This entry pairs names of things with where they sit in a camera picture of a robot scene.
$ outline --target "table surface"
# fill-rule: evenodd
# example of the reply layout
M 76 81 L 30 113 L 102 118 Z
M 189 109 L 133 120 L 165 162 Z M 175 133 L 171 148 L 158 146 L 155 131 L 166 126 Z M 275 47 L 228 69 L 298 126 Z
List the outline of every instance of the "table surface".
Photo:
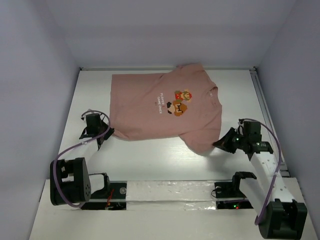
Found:
M 303 202 L 297 180 L 283 180 Z M 127 185 L 127 210 L 79 210 L 53 206 L 47 180 L 30 240 L 262 240 L 255 210 L 216 210 L 213 186 L 212 181 L 133 181 Z M 309 215 L 301 239 L 317 240 Z
M 78 142 L 85 127 L 80 115 L 88 109 L 110 113 L 110 91 L 113 74 L 166 73 L 167 70 L 81 71 L 76 84 L 60 152 Z M 218 86 L 222 104 L 220 137 L 239 118 L 264 122 L 249 70 L 207 70 Z M 270 141 L 265 129 L 263 140 Z M 151 180 L 229 180 L 237 171 L 255 172 L 242 151 L 235 154 L 215 148 L 210 154 L 192 152 L 179 137 L 125 141 L 111 137 L 87 163 L 92 173 L 106 172 L 112 181 Z

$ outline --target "wall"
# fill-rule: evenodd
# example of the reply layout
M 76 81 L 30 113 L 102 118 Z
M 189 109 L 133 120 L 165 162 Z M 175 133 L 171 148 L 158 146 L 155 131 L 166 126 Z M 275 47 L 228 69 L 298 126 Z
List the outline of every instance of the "wall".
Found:
M 294 0 L 47 0 L 81 67 L 257 66 Z
M 258 74 L 283 154 L 320 236 L 320 1 L 298 0 Z
M 0 0 L 0 238 L 29 238 L 79 68 L 48 6 Z

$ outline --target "gray wall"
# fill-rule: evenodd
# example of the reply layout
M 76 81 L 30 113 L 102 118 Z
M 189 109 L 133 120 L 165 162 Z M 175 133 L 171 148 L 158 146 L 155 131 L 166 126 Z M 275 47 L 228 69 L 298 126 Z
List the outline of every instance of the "gray wall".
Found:
M 47 0 L 81 67 L 258 65 L 294 0 Z
M 79 68 L 42 0 L 0 0 L 0 239 L 29 238 Z
M 298 0 L 258 67 L 289 170 L 320 236 L 320 1 Z

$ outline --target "mario character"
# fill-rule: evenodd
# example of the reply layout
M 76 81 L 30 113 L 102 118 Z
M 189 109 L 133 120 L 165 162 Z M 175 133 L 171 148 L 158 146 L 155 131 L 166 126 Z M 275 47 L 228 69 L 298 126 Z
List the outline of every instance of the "mario character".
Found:
M 168 113 L 174 113 L 176 117 L 181 116 L 188 109 L 187 105 L 183 104 L 181 101 L 178 100 L 175 100 L 173 102 L 167 102 L 166 107 L 168 108 Z
M 190 102 L 192 98 L 192 95 L 188 89 L 185 89 L 184 91 L 175 91 L 174 96 L 175 96 L 175 99 L 180 102 L 182 102 L 183 100 Z

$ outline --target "pink t-shirt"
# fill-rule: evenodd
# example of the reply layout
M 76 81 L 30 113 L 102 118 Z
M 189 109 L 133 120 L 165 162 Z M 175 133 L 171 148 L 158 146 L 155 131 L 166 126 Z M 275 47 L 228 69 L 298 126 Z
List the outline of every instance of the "pink t-shirt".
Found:
M 110 122 L 126 140 L 179 136 L 196 153 L 219 139 L 218 88 L 201 64 L 169 73 L 112 76 Z

